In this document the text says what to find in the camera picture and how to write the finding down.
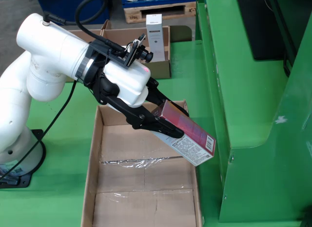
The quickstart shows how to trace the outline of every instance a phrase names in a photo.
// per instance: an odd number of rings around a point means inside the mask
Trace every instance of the robotic arm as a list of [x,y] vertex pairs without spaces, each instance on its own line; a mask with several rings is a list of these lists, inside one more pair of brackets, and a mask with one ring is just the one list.
[[[30,15],[17,35],[17,44],[25,52],[0,78],[0,170],[7,172],[8,164],[19,161],[36,142],[25,126],[31,99],[48,102],[57,98],[66,76],[89,88],[100,104],[124,114],[134,129],[181,138],[182,130],[142,106],[145,101],[160,105],[169,100],[157,89],[150,70],[138,61],[149,62],[153,57],[141,44],[143,39],[142,35],[134,40],[130,52],[109,40],[87,44],[42,16]],[[42,152],[37,147],[20,164],[22,172],[13,175],[27,174],[38,164]]]

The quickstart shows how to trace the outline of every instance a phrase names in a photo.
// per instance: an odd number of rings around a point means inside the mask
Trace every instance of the floor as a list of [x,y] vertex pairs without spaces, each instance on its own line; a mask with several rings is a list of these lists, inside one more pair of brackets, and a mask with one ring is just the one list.
[[[42,9],[37,0],[0,0],[0,75],[23,52],[16,44],[16,34],[24,19],[32,14],[42,15]],[[111,11],[112,28],[145,27],[145,23],[127,24],[121,0],[113,0]],[[195,35],[195,17],[164,20],[164,25],[187,25]],[[66,29],[75,29],[76,26],[65,26]],[[101,28],[101,24],[87,26],[90,29]]]

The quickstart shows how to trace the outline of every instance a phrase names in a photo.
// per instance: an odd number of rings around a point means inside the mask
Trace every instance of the white box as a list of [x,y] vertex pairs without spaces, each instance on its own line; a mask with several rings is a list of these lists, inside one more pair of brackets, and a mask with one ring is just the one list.
[[146,29],[151,52],[152,62],[165,61],[164,38],[162,34],[162,15],[147,15]]

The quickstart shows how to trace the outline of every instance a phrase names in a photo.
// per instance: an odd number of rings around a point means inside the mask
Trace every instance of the red box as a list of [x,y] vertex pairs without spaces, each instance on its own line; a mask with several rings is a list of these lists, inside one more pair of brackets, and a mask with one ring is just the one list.
[[215,155],[215,139],[171,102],[166,101],[152,113],[184,131],[184,136],[178,139],[158,132],[153,133],[194,166]]

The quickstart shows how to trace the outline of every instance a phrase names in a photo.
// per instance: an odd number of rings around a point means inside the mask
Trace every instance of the barcode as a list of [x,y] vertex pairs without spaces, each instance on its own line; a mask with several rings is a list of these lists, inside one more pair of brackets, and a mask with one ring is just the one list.
[[20,167],[17,169],[14,169],[15,173],[19,173],[19,172],[23,172],[23,169],[21,169]]
[[207,135],[206,148],[211,152],[214,150],[214,140]]

